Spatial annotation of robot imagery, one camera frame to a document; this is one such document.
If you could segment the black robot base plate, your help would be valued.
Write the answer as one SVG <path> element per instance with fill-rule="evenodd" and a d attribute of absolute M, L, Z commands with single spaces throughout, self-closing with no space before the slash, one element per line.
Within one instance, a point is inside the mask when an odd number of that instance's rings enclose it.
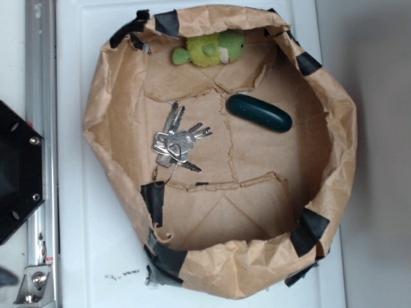
<path fill-rule="evenodd" d="M 43 137 L 1 102 L 1 244 L 44 202 Z"/>

